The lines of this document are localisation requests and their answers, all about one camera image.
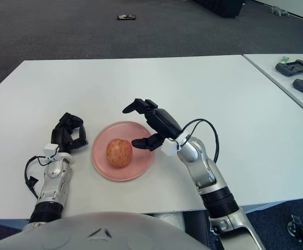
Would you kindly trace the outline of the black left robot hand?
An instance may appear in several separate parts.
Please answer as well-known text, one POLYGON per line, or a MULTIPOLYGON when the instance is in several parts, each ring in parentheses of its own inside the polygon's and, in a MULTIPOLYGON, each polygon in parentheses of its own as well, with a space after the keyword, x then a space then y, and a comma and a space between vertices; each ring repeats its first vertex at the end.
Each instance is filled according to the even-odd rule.
POLYGON ((52 130, 51 143, 59 146, 60 153, 70 154, 74 149, 88 145, 83 120, 66 112, 52 130), (72 138, 73 131, 79 129, 79 137, 72 138))

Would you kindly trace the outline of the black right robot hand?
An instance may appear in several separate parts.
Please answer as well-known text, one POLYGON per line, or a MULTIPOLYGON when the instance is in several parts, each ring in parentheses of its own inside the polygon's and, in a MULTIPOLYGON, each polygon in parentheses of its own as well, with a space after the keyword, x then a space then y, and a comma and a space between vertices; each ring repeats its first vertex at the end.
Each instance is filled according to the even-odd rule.
POLYGON ((133 111, 143 114, 147 124, 156 131, 149 137, 132 140, 131 144, 135 148, 154 151, 165 139, 176 139, 182 133, 182 128, 175 119, 165 109, 158 108, 158 105, 150 99, 136 98, 122 112, 128 114, 133 111))

